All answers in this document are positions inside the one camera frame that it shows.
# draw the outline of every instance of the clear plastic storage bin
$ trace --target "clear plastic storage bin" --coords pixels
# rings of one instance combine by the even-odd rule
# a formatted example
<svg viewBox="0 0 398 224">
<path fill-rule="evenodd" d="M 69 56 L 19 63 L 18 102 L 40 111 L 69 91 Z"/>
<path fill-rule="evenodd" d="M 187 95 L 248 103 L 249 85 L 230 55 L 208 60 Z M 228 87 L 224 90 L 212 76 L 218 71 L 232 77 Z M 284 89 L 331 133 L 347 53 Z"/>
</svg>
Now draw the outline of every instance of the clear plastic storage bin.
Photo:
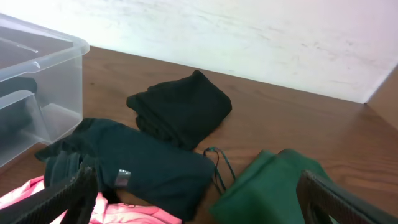
<svg viewBox="0 0 398 224">
<path fill-rule="evenodd" d="M 82 120 L 86 41 L 0 14 L 0 167 Z"/>
</svg>

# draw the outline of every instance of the drawstring cord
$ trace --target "drawstring cord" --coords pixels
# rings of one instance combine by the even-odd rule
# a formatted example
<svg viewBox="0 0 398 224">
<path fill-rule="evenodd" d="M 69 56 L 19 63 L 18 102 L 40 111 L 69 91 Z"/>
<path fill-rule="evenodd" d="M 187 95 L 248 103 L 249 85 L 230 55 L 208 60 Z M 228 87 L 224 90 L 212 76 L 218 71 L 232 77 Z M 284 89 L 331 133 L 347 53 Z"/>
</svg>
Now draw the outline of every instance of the drawstring cord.
<svg viewBox="0 0 398 224">
<path fill-rule="evenodd" d="M 217 162 L 216 162 L 215 174 L 214 174 L 215 181 L 213 180 L 213 184 L 216 186 L 216 189 L 217 189 L 218 193 L 220 193 L 220 195 L 221 195 L 222 192 L 221 192 L 220 187 L 218 186 L 218 181 L 217 181 L 217 179 L 220 180 L 220 184 L 221 184 L 221 187 L 223 188 L 224 192 L 226 191 L 226 187 L 225 187 L 225 184 L 224 184 L 224 182 L 223 182 L 223 179 L 221 178 L 221 175 L 220 175 L 220 173 L 218 172 L 218 168 L 217 168 L 217 167 L 218 167 L 218 161 L 220 160 L 220 156 L 219 156 L 218 152 L 220 152 L 220 153 L 223 155 L 223 157 L 224 157 L 224 159 L 225 159 L 225 162 L 226 162 L 226 164 L 228 165 L 229 170 L 231 171 L 231 174 L 232 174 L 232 177 L 233 177 L 234 181 L 236 180 L 235 173 L 234 173 L 234 170 L 232 170 L 231 164 L 229 163 L 229 161 L 228 161 L 228 159 L 227 159 L 225 153 L 224 153 L 221 149 L 218 149 L 217 147 L 208 147 L 207 149 L 205 149 L 205 150 L 203 151 L 203 156 L 207 157 L 207 156 L 206 156 L 206 152 L 208 152 L 208 151 L 209 151 L 209 152 L 216 152 L 216 153 L 217 153 Z"/>
</svg>

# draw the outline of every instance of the white wall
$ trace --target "white wall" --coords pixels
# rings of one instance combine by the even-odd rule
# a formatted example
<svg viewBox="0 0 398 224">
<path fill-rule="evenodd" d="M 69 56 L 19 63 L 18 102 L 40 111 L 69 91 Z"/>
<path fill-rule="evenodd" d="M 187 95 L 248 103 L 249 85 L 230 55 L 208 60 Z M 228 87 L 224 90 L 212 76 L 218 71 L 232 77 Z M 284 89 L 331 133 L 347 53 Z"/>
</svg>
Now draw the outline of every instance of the white wall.
<svg viewBox="0 0 398 224">
<path fill-rule="evenodd" d="M 398 63 L 396 0 L 11 0 L 91 45 L 363 103 Z"/>
</svg>

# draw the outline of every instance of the clothing tag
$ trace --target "clothing tag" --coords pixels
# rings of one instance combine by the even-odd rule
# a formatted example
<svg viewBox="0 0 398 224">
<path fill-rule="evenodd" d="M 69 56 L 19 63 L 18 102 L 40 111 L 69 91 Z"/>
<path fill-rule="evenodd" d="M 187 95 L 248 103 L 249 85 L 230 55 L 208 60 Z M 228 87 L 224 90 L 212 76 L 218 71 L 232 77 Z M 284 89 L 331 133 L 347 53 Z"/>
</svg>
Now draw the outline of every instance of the clothing tag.
<svg viewBox="0 0 398 224">
<path fill-rule="evenodd" d="M 127 187 L 127 183 L 129 182 L 131 172 L 127 170 L 119 169 L 118 176 L 116 177 L 116 181 L 114 183 L 115 187 Z"/>
</svg>

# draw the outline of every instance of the green folded clothing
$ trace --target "green folded clothing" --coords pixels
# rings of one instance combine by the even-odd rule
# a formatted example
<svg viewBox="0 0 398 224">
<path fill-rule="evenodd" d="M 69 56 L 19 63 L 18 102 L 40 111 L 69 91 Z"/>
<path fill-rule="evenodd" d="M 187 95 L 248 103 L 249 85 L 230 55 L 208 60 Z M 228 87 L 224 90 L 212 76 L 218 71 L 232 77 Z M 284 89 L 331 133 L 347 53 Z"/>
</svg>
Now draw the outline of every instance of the green folded clothing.
<svg viewBox="0 0 398 224">
<path fill-rule="evenodd" d="M 261 151 L 210 208 L 210 213 L 225 224 L 304 224 L 296 195 L 303 170 L 310 170 L 330 180 L 317 161 L 292 149 L 285 149 L 276 155 Z"/>
</svg>

